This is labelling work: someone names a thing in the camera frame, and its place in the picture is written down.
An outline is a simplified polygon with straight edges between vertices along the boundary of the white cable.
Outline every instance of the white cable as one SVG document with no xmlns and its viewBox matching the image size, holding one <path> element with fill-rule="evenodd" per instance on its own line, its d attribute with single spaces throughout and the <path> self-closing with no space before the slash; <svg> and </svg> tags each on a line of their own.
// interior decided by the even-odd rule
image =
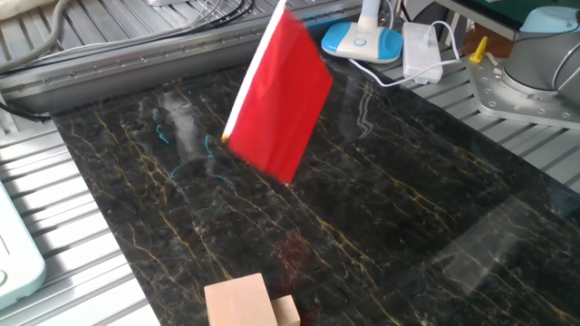
<svg viewBox="0 0 580 326">
<path fill-rule="evenodd" d="M 564 86 L 566 86 L 566 84 L 568 84 L 568 82 L 572 81 L 572 79 L 576 76 L 576 74 L 580 72 L 580 67 L 578 67 L 578 69 L 576 69 L 576 71 L 574 73 L 572 73 L 570 75 L 570 77 L 568 77 L 567 80 L 564 81 L 564 83 L 562 85 L 560 85 L 560 87 L 558 88 L 558 91 L 562 90 L 564 88 Z"/>
<path fill-rule="evenodd" d="M 385 2 L 387 3 L 387 5 L 389 5 L 389 10 L 391 10 L 391 22 L 389 23 L 389 29 L 392 29 L 392 22 L 394 20 L 395 11 L 392 8 L 392 4 L 391 4 L 390 0 L 385 0 Z"/>
<path fill-rule="evenodd" d="M 566 62 L 568 61 L 568 59 L 570 58 L 570 56 L 580 47 L 580 43 L 578 43 L 575 47 L 573 47 L 572 49 L 570 49 L 570 51 L 568 51 L 568 53 L 565 55 L 565 57 L 562 59 L 562 61 L 560 62 L 560 64 L 558 64 L 558 67 L 556 68 L 556 71 L 554 72 L 554 77 L 552 78 L 552 88 L 556 90 L 556 79 L 558 78 L 558 75 L 560 74 L 560 71 L 562 70 L 562 67 L 564 67 L 564 64 L 566 64 Z"/>
<path fill-rule="evenodd" d="M 114 42 L 107 42 L 107 43 L 93 43 L 93 44 L 77 46 L 77 47 L 73 47 L 71 49 L 60 51 L 58 53 L 45 55 L 43 57 L 40 57 L 40 58 L 32 61 L 31 64 L 38 63 L 38 62 L 41 62 L 41 61 L 44 61 L 47 59 L 51 59 L 54 57 L 66 55 L 66 54 L 84 52 L 84 51 L 90 51 L 90 50 L 97 50 L 97 51 L 98 50 L 106 50 L 106 49 L 110 49 L 113 46 L 123 46 L 123 45 L 133 45 L 135 43 L 144 43 L 144 42 L 148 42 L 148 41 L 154 41 L 155 39 L 158 39 L 161 37 L 170 36 L 172 34 L 181 33 L 181 32 L 184 32 L 188 29 L 196 27 L 197 23 L 208 19 L 218 9 L 219 5 L 221 5 L 221 1 L 222 0 L 217 0 L 216 5 L 214 5 L 214 7 L 207 14 L 201 15 L 200 17 L 196 18 L 196 20 L 194 20 L 193 22 L 191 22 L 185 26 L 181 26 L 180 28 L 177 28 L 177 29 L 173 29 L 173 30 L 165 31 L 165 32 L 160 32 L 160 33 L 149 34 L 149 35 L 143 35 L 143 36 L 139 36 L 139 37 L 136 37 L 136 38 L 133 38 L 130 40 L 114 41 Z"/>
<path fill-rule="evenodd" d="M 437 22 L 433 22 L 433 24 L 431 24 L 430 28 L 427 30 L 427 33 L 428 33 L 428 34 L 429 34 L 429 33 L 431 33 L 431 31 L 432 31 L 432 29 L 433 29 L 432 27 L 433 27 L 433 25 L 435 25 L 435 24 L 443 24 L 444 26 L 446 26 L 446 27 L 449 29 L 449 33 L 451 34 L 451 43 L 453 44 L 453 52 L 455 53 L 455 58 L 456 58 L 455 60 L 447 60 L 447 61 L 444 61 L 444 62 L 437 62 L 437 63 L 434 63 L 434 64 L 430 65 L 429 67 L 427 67 L 427 68 L 423 69 L 422 71 L 420 71 L 420 72 L 417 72 L 416 74 L 412 75 L 412 76 L 411 76 L 411 77 L 409 77 L 409 78 L 405 78 L 405 79 L 402 79 L 402 80 L 400 80 L 400 81 L 392 82 L 392 83 L 390 83 L 390 84 L 385 84 L 385 83 L 382 83 L 382 81 L 379 79 L 379 77 L 377 77 L 377 75 L 375 75 L 374 73 L 372 73 L 372 72 L 371 72 L 371 71 L 369 71 L 368 69 L 366 69 L 366 68 L 362 67 L 362 66 L 361 66 L 361 65 L 360 65 L 358 62 L 356 62 L 355 60 L 353 60 L 353 59 L 349 59 L 349 61 L 350 61 L 352 64 L 354 64 L 354 65 L 355 65 L 355 66 L 356 66 L 358 69 L 360 69 L 360 70 L 362 70 L 363 72 L 366 72 L 366 73 L 368 73 L 369 75 L 371 75 L 371 77 L 373 77 L 373 78 L 374 78 L 374 79 L 375 79 L 375 80 L 376 80 L 376 81 L 379 83 L 379 85 L 381 85 L 382 87 L 391 87 L 391 86 L 394 86 L 394 85 L 398 85 L 398 84 L 400 84 L 400 83 L 408 82 L 408 81 L 411 81 L 411 80 L 413 80 L 413 79 L 417 78 L 418 76 L 420 76 L 421 74 L 425 73 L 425 72 L 426 72 L 426 71 L 428 71 L 429 69 L 433 69 L 433 68 L 435 68 L 435 67 L 439 67 L 439 66 L 446 65 L 446 64 L 452 64 L 452 63 L 457 63 L 457 62 L 460 62 L 460 61 L 461 61 L 461 59 L 460 59 L 460 57 L 459 57 L 459 52 L 458 52 L 458 50 L 457 50 L 457 45 L 455 44 L 455 35 L 453 34 L 453 29 L 451 29 L 451 26 L 449 26 L 449 24 L 447 24 L 447 23 L 445 23 L 445 22 L 442 22 L 442 21 L 437 21 Z"/>
</svg>

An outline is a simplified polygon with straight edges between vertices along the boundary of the metal mounting plate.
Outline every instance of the metal mounting plate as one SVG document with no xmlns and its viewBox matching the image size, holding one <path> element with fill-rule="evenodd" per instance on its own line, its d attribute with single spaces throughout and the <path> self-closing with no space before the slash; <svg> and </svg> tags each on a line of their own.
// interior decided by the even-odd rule
<svg viewBox="0 0 580 326">
<path fill-rule="evenodd" d="M 580 107 L 553 91 L 536 91 L 513 81 L 505 73 L 496 75 L 493 64 L 463 61 L 469 73 L 478 110 L 494 118 L 580 129 Z"/>
</svg>

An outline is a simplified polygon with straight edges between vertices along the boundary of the green surface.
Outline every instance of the green surface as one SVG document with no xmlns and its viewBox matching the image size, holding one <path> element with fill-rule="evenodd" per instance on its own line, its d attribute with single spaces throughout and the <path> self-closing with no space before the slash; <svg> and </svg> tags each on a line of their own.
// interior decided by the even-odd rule
<svg viewBox="0 0 580 326">
<path fill-rule="evenodd" d="M 484 5 L 486 8 L 509 17 L 518 23 L 523 24 L 526 21 L 527 15 L 534 9 L 542 6 L 567 6 L 580 9 L 580 0 L 500 0 L 489 3 L 486 0 L 470 0 L 479 5 Z"/>
</svg>

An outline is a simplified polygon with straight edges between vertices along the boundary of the white flagpole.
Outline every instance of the white flagpole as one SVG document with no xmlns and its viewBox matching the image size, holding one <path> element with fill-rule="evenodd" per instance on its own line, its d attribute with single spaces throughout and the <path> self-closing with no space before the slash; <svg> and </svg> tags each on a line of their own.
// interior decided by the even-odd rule
<svg viewBox="0 0 580 326">
<path fill-rule="evenodd" d="M 242 104 L 246 100 L 247 92 L 252 85 L 252 81 L 254 80 L 254 76 L 256 75 L 257 67 L 260 65 L 262 58 L 264 57 L 264 53 L 266 53 L 266 49 L 270 44 L 270 40 L 272 39 L 272 35 L 274 35 L 274 31 L 280 22 L 280 18 L 282 18 L 282 14 L 284 13 L 286 5 L 286 0 L 279 0 L 278 4 L 276 5 L 274 12 L 272 13 L 272 18 L 270 18 L 270 23 L 266 27 L 264 31 L 264 35 L 260 40 L 260 44 L 257 46 L 256 53 L 254 54 L 254 58 L 250 63 L 249 67 L 247 68 L 246 77 L 242 81 L 242 85 L 239 88 L 239 92 L 237 93 L 236 101 L 234 102 L 234 107 L 232 111 L 229 113 L 229 118 L 227 118 L 226 128 L 224 129 L 224 133 L 221 135 L 222 141 L 227 141 L 229 135 L 231 135 L 232 130 L 236 126 L 237 117 L 239 116 L 239 112 L 242 109 Z"/>
</svg>

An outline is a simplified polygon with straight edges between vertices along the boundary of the white power adapter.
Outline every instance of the white power adapter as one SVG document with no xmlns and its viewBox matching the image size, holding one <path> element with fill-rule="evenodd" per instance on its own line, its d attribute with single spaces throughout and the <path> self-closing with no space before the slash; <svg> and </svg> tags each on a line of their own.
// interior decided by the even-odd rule
<svg viewBox="0 0 580 326">
<path fill-rule="evenodd" d="M 434 29 L 426 24 L 405 23 L 402 26 L 403 51 L 402 75 L 410 78 L 423 71 L 432 64 L 441 62 L 441 55 Z M 443 74 L 443 67 L 433 67 L 415 77 L 418 84 L 439 82 Z"/>
</svg>

